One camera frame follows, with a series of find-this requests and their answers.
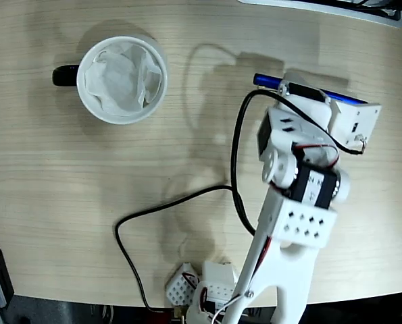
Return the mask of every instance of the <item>white plastic part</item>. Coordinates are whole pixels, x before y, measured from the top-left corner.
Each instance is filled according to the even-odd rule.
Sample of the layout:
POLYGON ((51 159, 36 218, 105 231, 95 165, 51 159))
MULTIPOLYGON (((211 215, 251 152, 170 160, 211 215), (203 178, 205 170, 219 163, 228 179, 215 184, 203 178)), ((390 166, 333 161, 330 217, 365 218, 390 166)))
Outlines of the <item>white plastic part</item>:
POLYGON ((336 159, 336 145, 332 139, 321 129, 315 125, 305 121, 294 113, 289 113, 277 108, 270 107, 266 113, 270 118, 271 133, 268 139, 268 144, 263 153, 259 156, 259 160, 264 162, 264 168, 262 170, 262 180, 266 183, 273 179, 274 175, 278 171, 279 164, 277 159, 283 159, 283 155, 290 155, 284 165, 288 165, 290 168, 286 168, 286 173, 280 173, 276 175, 278 182, 283 181, 282 185, 276 184, 280 188, 288 188, 290 183, 288 182, 295 174, 295 168, 291 169, 293 165, 293 159, 295 156, 292 152, 294 144, 323 144, 328 147, 312 148, 307 150, 309 162, 327 166, 336 159))
POLYGON ((367 145, 381 109, 379 104, 351 105, 333 100, 330 135, 347 147, 361 147, 362 141, 367 145))
MULTIPOLYGON (((298 82, 298 83, 303 84, 304 86, 308 86, 316 91, 320 91, 325 96, 325 101, 323 103, 305 97, 300 97, 295 94, 289 94, 288 84, 289 82, 294 81, 287 80, 286 77, 288 75, 289 74, 285 74, 284 79, 282 80, 282 82, 278 87, 278 93, 280 94, 280 96, 284 97, 285 99, 293 103, 300 110, 302 110, 302 112, 310 116, 319 126, 321 126, 323 129, 326 130, 328 127, 328 122, 330 121, 331 118, 330 98, 327 97, 321 90, 306 85, 305 82, 298 82)), ((277 108, 288 111, 289 113, 296 114, 293 110, 288 108, 288 106, 284 105, 279 101, 277 102, 277 108)))
POLYGON ((336 217, 335 211, 300 204, 269 188, 255 237, 235 287, 234 296, 243 298, 228 307, 222 324, 237 324, 244 309, 269 286, 278 288, 278 305, 272 323, 297 324, 307 304, 319 248, 326 245, 336 217), (272 238, 270 247, 255 272, 268 238, 272 238), (281 248, 280 243, 284 240, 292 244, 281 248))
POLYGON ((333 197, 332 202, 344 203, 348 198, 349 191, 351 190, 351 180, 349 179, 348 173, 340 167, 334 168, 334 171, 339 176, 339 180, 338 190, 336 191, 336 195, 333 197))
POLYGON ((190 273, 192 276, 186 277, 196 287, 199 276, 190 263, 183 263, 171 278, 166 286, 166 297, 173 306, 187 306, 192 304, 195 289, 187 282, 183 273, 190 273))
POLYGON ((312 248, 327 245, 336 222, 336 211, 302 204, 283 197, 274 190, 268 191, 264 206, 272 211, 272 235, 276 240, 312 248))
POLYGON ((277 169, 273 182, 279 188, 289 188, 294 181, 297 159, 291 154, 281 154, 278 157, 277 169))
POLYGON ((207 288, 208 284, 205 281, 201 281, 196 287, 195 294, 193 295, 193 303, 189 306, 186 314, 187 324, 210 324, 209 314, 201 311, 199 308, 201 292, 204 288, 207 288))
POLYGON ((262 167, 262 181, 266 184, 269 184, 271 180, 273 180, 274 172, 276 171, 277 160, 279 158, 279 153, 277 150, 272 148, 269 153, 266 155, 266 160, 263 162, 262 167))
POLYGON ((230 263, 225 265, 211 261, 203 263, 202 281, 208 288, 207 300, 216 304, 216 310, 230 300, 237 280, 236 270, 230 263))
MULTIPOLYGON (((315 125, 305 121, 294 113, 270 107, 272 146, 280 152, 292 154, 293 144, 327 144, 336 147, 332 139, 315 125)), ((264 153, 260 157, 265 161, 264 153)))

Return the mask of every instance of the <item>white bracket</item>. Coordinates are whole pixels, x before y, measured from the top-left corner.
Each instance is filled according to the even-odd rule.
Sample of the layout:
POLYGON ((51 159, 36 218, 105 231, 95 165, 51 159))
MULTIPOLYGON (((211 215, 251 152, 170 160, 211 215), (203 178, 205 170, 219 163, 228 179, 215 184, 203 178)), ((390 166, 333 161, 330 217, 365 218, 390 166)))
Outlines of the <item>white bracket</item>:
POLYGON ((277 287, 278 296, 272 323, 298 323, 307 304, 316 257, 326 245, 336 217, 333 210, 295 202, 269 188, 233 295, 243 297, 228 307, 222 324, 237 324, 244 309, 270 286, 277 287), (270 246, 256 269, 269 238, 270 246), (281 248, 283 241, 291 245, 281 248))

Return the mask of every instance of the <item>wire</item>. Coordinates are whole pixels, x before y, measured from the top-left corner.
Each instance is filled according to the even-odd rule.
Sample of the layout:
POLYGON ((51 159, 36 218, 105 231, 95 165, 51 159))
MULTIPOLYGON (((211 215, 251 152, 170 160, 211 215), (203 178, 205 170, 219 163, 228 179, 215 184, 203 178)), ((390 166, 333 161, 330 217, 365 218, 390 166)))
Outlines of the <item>wire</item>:
POLYGON ((217 316, 219 316, 219 314, 225 310, 225 308, 229 307, 230 305, 234 304, 235 302, 239 301, 241 298, 243 297, 243 295, 236 295, 235 297, 232 297, 230 301, 228 301, 225 305, 223 305, 213 316, 212 320, 211 320, 211 324, 214 324, 214 322, 217 319, 217 316))
POLYGON ((265 258, 266 255, 267 255, 268 249, 270 248, 271 239, 272 239, 271 236, 268 236, 268 237, 267 237, 267 240, 266 240, 266 242, 265 242, 265 244, 263 245, 261 254, 260 254, 260 256, 259 256, 259 258, 258 258, 258 260, 257 260, 257 262, 256 262, 256 266, 255 266, 255 270, 253 271, 252 278, 253 278, 253 276, 255 275, 256 271, 257 271, 257 270, 259 269, 259 267, 261 266, 262 261, 264 260, 264 258, 265 258))
POLYGON ((199 279, 196 275, 193 275, 192 273, 188 273, 188 272, 183 272, 181 275, 187 281, 187 283, 189 284, 190 287, 192 287, 193 289, 196 289, 195 284, 193 282, 191 282, 189 279, 189 277, 194 277, 199 283, 199 279))
POLYGON ((113 321, 114 321, 114 307, 111 305, 111 317, 109 318, 108 324, 112 324, 113 321))
POLYGON ((206 189, 202 189, 202 190, 200 190, 198 192, 195 192, 193 194, 190 194, 188 196, 182 197, 180 199, 177 199, 175 201, 168 202, 166 204, 162 204, 162 205, 159 205, 159 206, 156 206, 156 207, 153 207, 153 208, 145 209, 143 211, 138 211, 137 213, 133 213, 131 215, 125 216, 125 217, 121 218, 116 223, 115 228, 114 228, 115 239, 117 241, 118 246, 120 247, 120 250, 121 250, 122 254, 126 258, 126 260, 128 262, 128 265, 130 266, 130 268, 133 271, 133 274, 134 274, 134 276, 136 278, 136 282, 137 282, 138 287, 139 287, 139 292, 141 293, 142 301, 143 301, 145 307, 149 311, 154 312, 154 313, 164 313, 163 311, 153 310, 148 304, 147 297, 145 296, 145 290, 144 290, 144 287, 143 287, 142 279, 139 276, 139 273, 136 270, 136 267, 134 266, 134 263, 133 263, 132 259, 129 257, 129 255, 128 255, 128 253, 127 253, 126 249, 124 248, 124 245, 123 245, 123 243, 121 241, 121 237, 120 237, 120 227, 121 227, 121 225, 123 225, 127 221, 130 221, 131 219, 134 219, 134 218, 137 218, 137 217, 140 217, 140 216, 144 216, 144 215, 148 215, 148 214, 152 214, 152 213, 156 213, 158 211, 162 211, 162 210, 170 208, 170 207, 174 207, 176 205, 185 203, 186 201, 188 201, 190 199, 194 199, 194 198, 196 198, 198 196, 201 196, 203 194, 207 194, 209 192, 213 192, 213 191, 216 191, 216 190, 229 190, 229 191, 234 192, 232 187, 227 186, 227 185, 221 184, 221 185, 217 185, 217 186, 212 186, 212 187, 209 187, 209 188, 206 188, 206 189))
POLYGON ((295 106, 293 103, 291 103, 289 100, 285 99, 284 97, 280 96, 279 94, 276 94, 275 92, 271 92, 268 90, 264 90, 264 89, 257 89, 254 90, 252 92, 250 92, 244 99, 243 104, 241 105, 240 108, 240 112, 242 110, 247 109, 247 105, 250 103, 251 99, 257 95, 263 95, 263 96, 267 96, 273 99, 276 99, 277 101, 281 102, 282 104, 286 105, 290 110, 294 111, 297 115, 299 115, 300 117, 302 117, 305 121, 315 125, 316 127, 318 127, 321 131, 323 131, 323 133, 325 133, 329 138, 331 138, 331 140, 335 143, 335 145, 338 147, 338 149, 340 149, 341 151, 351 154, 351 155, 361 155, 363 154, 362 151, 357 151, 357 150, 351 150, 345 146, 343 146, 341 143, 339 143, 334 137, 332 137, 331 135, 329 135, 329 133, 327 133, 327 131, 325 131, 325 129, 323 129, 321 126, 319 126, 316 121, 314 121, 312 118, 310 118, 304 111, 302 111, 300 108, 298 108, 297 106, 295 106))
POLYGON ((208 288, 204 287, 201 290, 201 293, 199 295, 199 310, 203 312, 205 310, 205 301, 207 299, 207 294, 208 294, 208 288))
POLYGON ((327 168, 331 169, 332 167, 334 167, 337 164, 339 157, 340 157, 340 155, 338 153, 338 149, 335 146, 330 145, 330 144, 302 144, 302 145, 295 145, 294 149, 304 150, 304 149, 317 149, 320 147, 330 147, 336 151, 336 157, 329 165, 327 165, 327 168))
POLYGON ((321 128, 319 125, 317 125, 317 123, 314 120, 312 120, 312 118, 310 118, 308 115, 306 115, 302 110, 297 108, 290 101, 288 101, 285 98, 279 96, 278 94, 270 92, 270 91, 267 91, 267 90, 264 90, 264 89, 258 89, 258 90, 254 90, 254 91, 250 92, 245 97, 243 103, 241 104, 241 107, 240 107, 240 110, 238 112, 238 116, 237 116, 237 119, 236 119, 236 123, 235 123, 234 136, 232 138, 231 158, 230 158, 230 182, 231 182, 230 186, 227 186, 227 185, 224 185, 224 184, 217 185, 217 186, 212 186, 212 187, 205 188, 205 189, 202 189, 200 191, 194 192, 194 193, 192 193, 192 194, 190 194, 188 196, 182 197, 182 198, 174 200, 172 202, 167 202, 165 204, 162 204, 162 205, 159 205, 159 206, 156 206, 156 207, 145 209, 143 211, 138 211, 136 213, 133 213, 131 215, 127 215, 127 216, 121 218, 116 223, 116 225, 114 227, 114 234, 115 234, 115 239, 117 241, 118 247, 120 248, 122 254, 126 258, 128 265, 132 269, 132 272, 133 272, 133 274, 135 276, 135 279, 136 279, 136 282, 138 284, 139 293, 141 294, 141 298, 142 298, 143 304, 145 305, 145 308, 147 308, 151 312, 164 313, 166 311, 172 311, 173 308, 165 308, 165 310, 158 311, 158 310, 153 310, 149 306, 149 303, 147 301, 147 297, 145 296, 145 289, 143 287, 142 279, 139 276, 139 273, 136 270, 136 267, 134 266, 134 263, 133 263, 132 259, 128 255, 128 253, 127 253, 126 249, 124 248, 124 245, 123 245, 123 243, 121 241, 120 227, 124 223, 126 223, 127 221, 130 221, 131 219, 141 217, 141 216, 144 216, 144 215, 148 215, 148 214, 152 214, 152 213, 156 213, 158 211, 162 211, 164 209, 174 207, 176 205, 185 203, 186 201, 188 201, 190 199, 194 199, 194 198, 196 198, 198 196, 201 196, 203 194, 207 194, 209 192, 213 192, 213 191, 216 191, 216 190, 229 190, 232 193, 232 198, 233 198, 233 201, 234 201, 235 209, 236 209, 236 212, 238 214, 238 217, 241 220, 241 223, 244 225, 246 230, 252 236, 254 236, 255 235, 255 229, 250 224, 250 221, 247 218, 247 214, 245 212, 243 200, 242 200, 240 194, 238 193, 238 186, 237 186, 237 179, 236 179, 236 161, 237 161, 237 155, 238 155, 238 144, 239 144, 239 141, 240 141, 240 134, 241 134, 241 128, 243 126, 244 116, 245 116, 245 113, 246 113, 247 108, 249 106, 249 103, 257 95, 267 96, 267 97, 270 97, 272 99, 276 99, 277 101, 280 101, 281 103, 286 105, 289 109, 293 110, 296 114, 300 115, 304 120, 306 120, 307 122, 312 123, 313 125, 317 126, 319 129, 321 129, 325 134, 327 134, 333 140, 333 142, 337 145, 338 148, 340 148, 340 150, 342 150, 342 151, 344 151, 346 153, 349 153, 349 154, 353 154, 353 155, 362 154, 361 151, 350 150, 350 149, 344 147, 342 144, 337 142, 333 137, 331 137, 331 135, 329 135, 329 133, 327 133, 323 128, 321 128))

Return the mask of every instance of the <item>black cable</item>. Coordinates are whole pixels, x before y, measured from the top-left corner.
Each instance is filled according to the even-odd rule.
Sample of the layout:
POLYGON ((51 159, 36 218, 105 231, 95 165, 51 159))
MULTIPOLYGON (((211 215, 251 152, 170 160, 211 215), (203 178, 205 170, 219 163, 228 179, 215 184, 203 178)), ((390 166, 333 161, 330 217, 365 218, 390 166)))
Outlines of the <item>black cable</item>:
MULTIPOLYGON (((194 198, 196 198, 198 196, 201 196, 203 194, 207 194, 208 192, 213 192, 213 191, 216 191, 216 190, 229 190, 229 191, 234 192, 234 190, 230 186, 227 186, 227 185, 224 185, 224 184, 217 185, 217 186, 212 186, 212 187, 209 187, 209 188, 206 188, 206 189, 202 189, 202 190, 200 190, 198 192, 195 192, 193 194, 190 194, 188 196, 182 197, 180 199, 177 199, 175 201, 168 202, 168 203, 160 205, 160 206, 145 209, 143 211, 138 211, 137 213, 125 216, 125 217, 121 218, 116 223, 115 228, 114 228, 115 239, 117 240, 118 246, 120 247, 120 250, 121 250, 122 254, 126 257, 128 265, 130 265, 130 268, 133 271, 133 274, 134 274, 134 276, 136 278, 136 281, 138 283, 139 292, 141 293, 142 301, 143 301, 145 307, 149 311, 154 312, 154 313, 163 313, 163 311, 153 310, 148 304, 147 297, 145 296, 145 290, 144 290, 144 287, 143 287, 141 277, 139 276, 139 273, 136 270, 136 267, 134 266, 134 263, 133 263, 132 259, 129 257, 129 255, 128 255, 128 253, 127 253, 126 249, 124 248, 124 245, 123 245, 123 243, 121 241, 121 237, 120 237, 120 227, 121 227, 121 225, 126 223, 127 221, 130 221, 131 219, 134 219, 134 218, 137 218, 137 217, 140 217, 140 216, 144 216, 144 215, 148 215, 148 214, 152 214, 152 213, 156 213, 158 211, 162 211, 164 209, 174 207, 176 205, 185 203, 186 201, 188 201, 190 199, 194 199, 194 198)), ((171 311, 171 310, 173 310, 173 308, 165 308, 164 311, 171 311)))
POLYGON ((137 213, 133 213, 131 215, 125 216, 125 217, 121 218, 115 225, 115 228, 114 228, 115 239, 116 239, 116 241, 118 243, 118 246, 120 247, 120 250, 121 250, 122 254, 126 258, 128 264, 130 265, 130 268, 133 271, 133 274, 134 274, 134 276, 136 278, 136 281, 137 281, 137 284, 138 284, 138 287, 139 287, 139 292, 141 293, 142 301, 143 301, 145 307, 151 312, 163 313, 164 311, 171 311, 171 310, 173 310, 173 308, 165 308, 164 311, 158 311, 158 310, 153 310, 149 306, 148 301, 147 301, 147 297, 145 296, 145 290, 144 290, 144 287, 143 287, 142 279, 139 276, 139 273, 136 270, 136 267, 134 266, 134 263, 133 263, 132 259, 129 257, 129 255, 128 255, 128 253, 127 253, 126 249, 124 248, 124 245, 123 245, 123 243, 121 241, 120 227, 121 227, 121 225, 123 225, 127 221, 130 221, 131 219, 134 219, 134 218, 137 218, 137 217, 140 217, 140 216, 144 216, 144 215, 148 215, 148 214, 152 214, 152 213, 156 213, 158 211, 162 211, 164 209, 174 207, 176 205, 185 203, 186 201, 188 201, 190 199, 194 199, 194 198, 196 198, 198 196, 201 196, 203 194, 207 194, 208 192, 213 192, 213 191, 216 191, 216 190, 229 190, 229 191, 232 192, 232 198, 233 198, 233 201, 234 201, 235 209, 236 209, 236 212, 238 214, 238 217, 241 220, 241 223, 244 225, 246 230, 251 235, 254 236, 255 235, 255 229, 250 224, 250 221, 247 218, 247 214, 246 214, 246 211, 245 211, 245 208, 244 208, 243 200, 242 200, 240 194, 238 193, 238 185, 237 185, 237 180, 236 180, 236 160, 237 160, 237 155, 238 155, 238 144, 240 142, 240 134, 241 134, 241 128, 243 126, 244 116, 246 114, 246 111, 247 111, 247 108, 249 106, 249 103, 257 95, 267 96, 267 97, 270 97, 272 99, 276 99, 277 101, 280 101, 281 103, 286 105, 288 108, 293 110, 296 114, 300 115, 304 120, 306 120, 309 123, 312 123, 313 125, 317 126, 319 129, 321 129, 325 134, 327 134, 333 140, 333 142, 337 145, 337 147, 340 150, 342 150, 342 151, 344 151, 346 153, 352 154, 352 155, 363 154, 362 151, 350 150, 350 149, 344 147, 339 142, 337 142, 333 137, 331 137, 331 135, 329 135, 329 133, 327 133, 323 128, 321 128, 321 126, 319 126, 312 118, 310 118, 302 110, 297 108, 294 104, 292 104, 290 101, 286 100, 282 96, 280 96, 280 95, 278 95, 278 94, 276 94, 274 92, 264 90, 264 89, 258 89, 258 90, 254 90, 254 91, 250 92, 245 97, 243 103, 241 104, 240 111, 238 112, 238 116, 236 118, 234 136, 232 138, 231 156, 230 156, 230 182, 231 182, 230 186, 222 184, 222 185, 217 185, 217 186, 212 186, 212 187, 209 187, 209 188, 206 188, 206 189, 202 189, 202 190, 200 190, 198 192, 195 192, 195 193, 190 194, 188 196, 182 197, 182 198, 177 199, 175 201, 168 202, 168 203, 162 204, 160 206, 152 207, 152 208, 145 209, 143 211, 139 211, 137 213))

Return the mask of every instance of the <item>white mug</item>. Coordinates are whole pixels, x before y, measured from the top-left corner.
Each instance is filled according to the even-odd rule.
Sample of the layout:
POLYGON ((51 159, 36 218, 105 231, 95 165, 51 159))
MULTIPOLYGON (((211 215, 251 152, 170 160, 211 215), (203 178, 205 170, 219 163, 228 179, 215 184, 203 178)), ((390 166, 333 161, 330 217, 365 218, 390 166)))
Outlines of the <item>white mug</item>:
POLYGON ((94 45, 86 52, 79 65, 63 65, 54 69, 52 81, 56 86, 76 86, 80 100, 95 117, 110 124, 127 125, 147 118, 159 107, 168 89, 168 64, 163 49, 160 47, 159 43, 152 38, 143 35, 116 36, 107 38, 94 45), (104 111, 98 98, 89 94, 85 87, 85 72, 93 63, 94 58, 96 58, 104 48, 122 41, 144 47, 150 52, 162 71, 161 84, 154 100, 145 105, 141 111, 128 116, 111 115, 104 111))

